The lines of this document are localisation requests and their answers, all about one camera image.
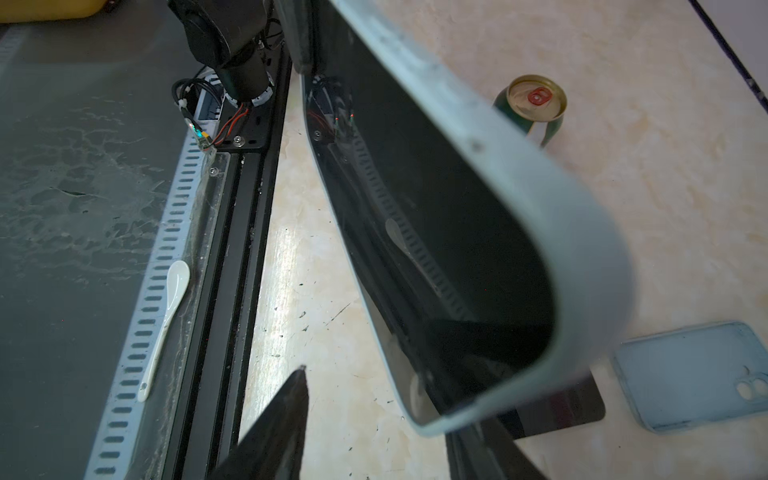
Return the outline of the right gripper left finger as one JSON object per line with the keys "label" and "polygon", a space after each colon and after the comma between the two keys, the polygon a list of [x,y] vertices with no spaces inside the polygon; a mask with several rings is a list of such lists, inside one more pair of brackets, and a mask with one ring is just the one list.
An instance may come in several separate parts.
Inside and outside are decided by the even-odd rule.
{"label": "right gripper left finger", "polygon": [[294,370],[210,479],[298,479],[309,414],[306,367]]}

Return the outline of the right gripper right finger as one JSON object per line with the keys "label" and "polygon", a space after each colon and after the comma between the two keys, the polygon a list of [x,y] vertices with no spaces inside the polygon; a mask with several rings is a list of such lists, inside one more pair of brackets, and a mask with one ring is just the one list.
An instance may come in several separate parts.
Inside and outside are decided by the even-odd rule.
{"label": "right gripper right finger", "polygon": [[445,435],[451,479],[544,480],[496,419]]}

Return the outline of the light blue phone case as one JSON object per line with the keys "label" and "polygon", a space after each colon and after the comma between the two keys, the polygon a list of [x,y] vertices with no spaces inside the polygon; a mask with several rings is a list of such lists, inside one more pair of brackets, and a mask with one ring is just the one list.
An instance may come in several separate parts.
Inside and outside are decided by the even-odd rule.
{"label": "light blue phone case", "polygon": [[656,434],[767,411],[767,349],[740,321],[625,341],[612,366],[636,421]]}

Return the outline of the black phone sideways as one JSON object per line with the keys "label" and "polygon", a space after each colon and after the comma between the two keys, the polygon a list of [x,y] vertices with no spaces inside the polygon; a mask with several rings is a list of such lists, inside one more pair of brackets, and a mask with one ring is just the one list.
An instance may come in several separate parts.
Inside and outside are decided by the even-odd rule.
{"label": "black phone sideways", "polygon": [[589,373],[582,381],[498,416],[514,439],[601,421],[606,414],[603,398]]}

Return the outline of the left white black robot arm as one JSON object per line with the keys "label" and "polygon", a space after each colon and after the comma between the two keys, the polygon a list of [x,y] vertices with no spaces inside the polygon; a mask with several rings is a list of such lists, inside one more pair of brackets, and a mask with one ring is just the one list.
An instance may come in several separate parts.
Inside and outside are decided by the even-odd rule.
{"label": "left white black robot arm", "polygon": [[267,104],[276,91],[281,45],[271,43],[279,20],[272,1],[170,0],[189,49],[213,69],[229,101],[237,106]]}

